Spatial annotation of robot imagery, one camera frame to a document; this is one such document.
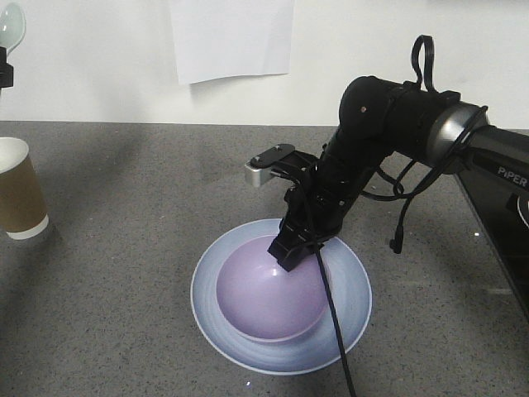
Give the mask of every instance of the glass spoon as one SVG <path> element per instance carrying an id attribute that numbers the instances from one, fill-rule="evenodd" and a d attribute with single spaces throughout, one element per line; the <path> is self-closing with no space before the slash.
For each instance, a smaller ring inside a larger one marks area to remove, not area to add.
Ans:
<path id="1" fill-rule="evenodd" d="M 21 7 L 11 2 L 0 14 L 0 46 L 7 55 L 20 44 L 26 34 L 26 18 Z"/>

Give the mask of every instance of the brown paper cup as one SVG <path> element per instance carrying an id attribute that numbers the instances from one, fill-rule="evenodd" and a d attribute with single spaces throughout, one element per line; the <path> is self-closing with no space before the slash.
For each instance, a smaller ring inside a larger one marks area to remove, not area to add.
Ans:
<path id="1" fill-rule="evenodd" d="M 28 145 L 0 137 L 0 227 L 9 237 L 23 240 L 42 232 L 48 222 Z"/>

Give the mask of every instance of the white paper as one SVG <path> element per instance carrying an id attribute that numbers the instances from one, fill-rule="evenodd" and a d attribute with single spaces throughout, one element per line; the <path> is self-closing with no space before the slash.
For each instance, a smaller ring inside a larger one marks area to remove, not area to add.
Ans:
<path id="1" fill-rule="evenodd" d="M 170 0 L 180 84 L 289 71 L 294 0 Z"/>

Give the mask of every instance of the robotic arm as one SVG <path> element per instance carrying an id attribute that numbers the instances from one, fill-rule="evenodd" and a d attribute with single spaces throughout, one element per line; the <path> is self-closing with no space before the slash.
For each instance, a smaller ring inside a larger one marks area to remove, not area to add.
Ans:
<path id="1" fill-rule="evenodd" d="M 421 90 L 418 66 L 422 45 L 426 91 Z M 247 180 L 254 186 L 273 176 L 294 182 L 284 198 L 288 211 L 269 247 L 285 270 L 312 254 L 315 242 L 321 245 L 341 230 L 344 216 L 375 172 L 393 184 L 394 196 L 372 198 L 406 200 L 391 243 L 396 253 L 402 250 L 407 206 L 441 174 L 479 170 L 513 193 L 529 196 L 529 137 L 489 125 L 486 107 L 461 102 L 459 93 L 438 93 L 433 88 L 431 37 L 417 38 L 412 66 L 416 83 L 374 76 L 355 79 L 341 99 L 340 126 L 319 158 L 291 145 L 277 145 L 246 164 Z M 431 167 L 411 193 L 404 193 L 400 184 L 408 167 L 396 179 L 380 169 L 384 158 L 395 151 L 412 159 L 409 168 L 415 162 Z"/>

